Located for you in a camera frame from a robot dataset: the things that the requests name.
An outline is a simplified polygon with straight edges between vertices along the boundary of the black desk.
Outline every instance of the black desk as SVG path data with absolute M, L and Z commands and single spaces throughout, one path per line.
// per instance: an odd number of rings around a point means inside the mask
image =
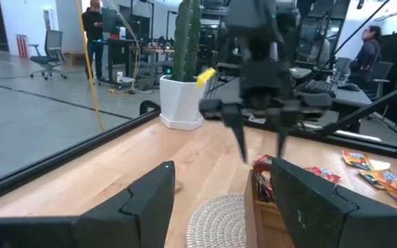
M 130 56 L 130 46 L 135 43 L 134 40 L 121 40 L 121 39 L 107 39 L 103 42 L 104 45 L 107 46 L 108 53 L 108 78 L 102 82 L 99 82 L 99 85 L 102 83 L 111 83 L 116 85 L 120 90 L 122 88 L 122 83 L 117 83 L 115 80 L 115 76 L 113 76 L 113 65 L 116 64 L 124 64 L 125 65 L 125 74 L 124 76 L 129 76 L 130 71 L 128 65 L 128 57 Z
M 296 60 L 294 66 L 295 67 L 299 67 L 299 68 L 305 68 L 305 69 L 311 69 L 312 70 L 315 67 L 315 63 L 309 62 L 309 61 Z
M 336 98 L 332 99 L 332 110 L 338 112 L 338 119 L 341 119 L 371 103 L 372 101 L 362 90 L 354 92 L 338 89 Z M 359 134 L 359 129 L 360 123 L 356 122 L 351 124 L 346 131 Z

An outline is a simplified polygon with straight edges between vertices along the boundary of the white plant pot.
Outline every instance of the white plant pot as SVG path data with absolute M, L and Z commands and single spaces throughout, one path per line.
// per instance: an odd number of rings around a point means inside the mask
M 205 94 L 206 85 L 198 88 L 196 82 L 170 79 L 171 75 L 160 78 L 160 120 L 171 129 L 195 130 L 203 124 L 199 101 Z

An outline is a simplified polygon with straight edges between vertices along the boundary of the yellow tag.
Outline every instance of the yellow tag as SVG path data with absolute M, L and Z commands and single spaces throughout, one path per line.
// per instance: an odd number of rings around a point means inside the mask
M 214 68 L 208 68 L 197 77 L 197 88 L 201 88 L 203 84 L 215 75 Z

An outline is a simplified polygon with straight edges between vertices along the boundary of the wooden box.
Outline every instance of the wooden box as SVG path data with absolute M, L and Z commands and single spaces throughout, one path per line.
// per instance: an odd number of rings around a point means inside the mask
M 246 182 L 245 218 L 247 248 L 294 248 L 278 207 L 258 200 L 252 170 Z
M 87 63 L 83 52 L 66 52 L 64 57 L 68 65 L 85 65 Z

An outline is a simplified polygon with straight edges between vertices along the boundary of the white wall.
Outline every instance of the white wall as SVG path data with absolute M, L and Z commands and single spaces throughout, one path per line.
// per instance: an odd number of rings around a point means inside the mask
M 370 17 L 383 3 L 366 1 L 361 10 L 357 10 L 358 0 L 351 0 L 350 6 L 347 10 L 346 20 L 344 22 L 343 29 L 341 30 L 338 46 L 342 44 L 362 23 Z M 384 21 L 375 21 L 378 17 L 382 17 L 391 13 L 397 12 L 397 0 L 391 0 L 387 5 L 375 17 L 370 20 L 361 30 L 359 30 L 355 36 L 353 36 L 349 42 L 338 52 L 338 57 L 347 57 L 355 59 L 358 54 L 363 41 L 361 34 L 363 30 L 369 25 L 378 25 L 381 27 L 384 34 L 391 34 L 397 32 L 397 16 L 390 17 Z
M 154 2 L 154 30 L 153 37 L 158 38 L 160 36 L 165 36 L 166 33 L 166 16 L 167 11 L 176 11 L 179 6 L 179 1 L 152 1 Z M 116 5 L 122 5 L 125 7 L 130 7 L 130 0 L 113 0 Z M 108 0 L 103 0 L 104 7 L 110 6 Z M 151 6 L 147 3 L 142 3 L 139 0 L 133 0 L 133 14 L 142 17 L 151 17 Z M 175 17 L 176 15 L 170 15 L 170 28 L 168 36 L 174 38 L 175 29 Z
M 83 40 L 81 26 L 79 24 L 79 14 L 75 0 L 55 0 L 59 30 L 63 32 L 62 50 L 63 52 L 83 52 Z M 79 0 L 79 7 L 85 12 L 84 2 Z
M 39 44 L 43 53 L 45 43 L 45 21 L 43 9 L 52 8 L 55 15 L 52 27 L 59 28 L 55 0 L 1 0 L 1 10 L 6 28 L 9 51 L 19 56 L 17 34 L 28 36 L 28 43 Z M 35 54 L 34 48 L 29 48 L 29 55 Z
M 90 0 L 79 0 L 82 12 L 89 6 Z M 151 17 L 151 8 L 139 0 L 133 0 L 133 14 Z M 130 7 L 130 0 L 113 0 L 116 5 Z M 103 0 L 108 7 L 109 1 Z M 179 0 L 154 2 L 154 38 L 165 36 L 167 11 L 177 11 Z M 16 34 L 28 36 L 30 44 L 39 44 L 44 51 L 45 22 L 43 9 L 52 8 L 54 14 L 53 27 L 63 32 L 64 52 L 83 52 L 79 16 L 74 0 L 1 0 L 9 50 L 12 55 L 19 55 Z M 174 38 L 176 15 L 170 15 L 169 37 Z M 29 48 L 29 55 L 35 55 L 34 48 Z

